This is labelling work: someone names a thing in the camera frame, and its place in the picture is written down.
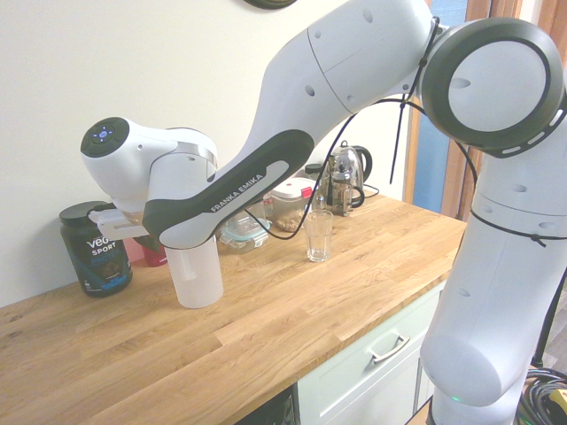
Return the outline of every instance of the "franka emika robot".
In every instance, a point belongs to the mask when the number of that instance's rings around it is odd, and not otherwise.
[[[196,130],[98,122],[82,157],[117,209],[91,218],[114,239],[158,237],[170,262],[213,258],[221,223],[295,173],[342,120],[415,82],[432,123],[487,154],[421,350],[432,418],[510,425],[567,264],[562,62],[521,20],[438,23],[423,0],[351,0],[317,20],[268,65],[251,133],[218,171],[214,144]],[[205,273],[219,277],[218,258],[211,264]]]

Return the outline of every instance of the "kettle handle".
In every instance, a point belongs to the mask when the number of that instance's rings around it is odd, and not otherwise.
[[[362,171],[362,179],[366,181],[366,179],[368,179],[370,176],[370,172],[372,171],[372,155],[370,155],[370,151],[368,149],[362,146],[351,146],[351,147],[356,151],[356,153],[358,153],[359,157],[361,158],[361,162],[362,162],[362,157],[364,157],[365,159],[366,166]]]

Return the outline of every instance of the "cabinet drawer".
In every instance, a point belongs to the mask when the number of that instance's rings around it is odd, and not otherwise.
[[[329,414],[329,425],[404,425],[413,414],[419,346],[368,388],[357,388]]]
[[[298,381],[303,425],[326,423],[354,391],[371,386],[419,349],[443,284],[408,305]],[[413,395],[415,385],[408,388]]]

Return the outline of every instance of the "black container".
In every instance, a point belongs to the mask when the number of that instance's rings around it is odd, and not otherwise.
[[[89,212],[106,202],[70,206],[59,214],[61,235],[82,290],[92,297],[107,297],[123,290],[132,280],[132,269],[122,241],[102,236]]]

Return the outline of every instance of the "silver handle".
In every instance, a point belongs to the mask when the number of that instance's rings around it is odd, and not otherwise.
[[[377,365],[381,361],[389,359],[395,353],[399,352],[402,348],[404,348],[408,344],[410,339],[411,339],[411,336],[398,335],[398,339],[396,339],[396,343],[400,341],[400,344],[396,345],[390,351],[388,351],[386,354],[383,354],[381,356],[376,354],[372,349],[369,349],[369,353],[372,354],[372,362],[375,365]]]

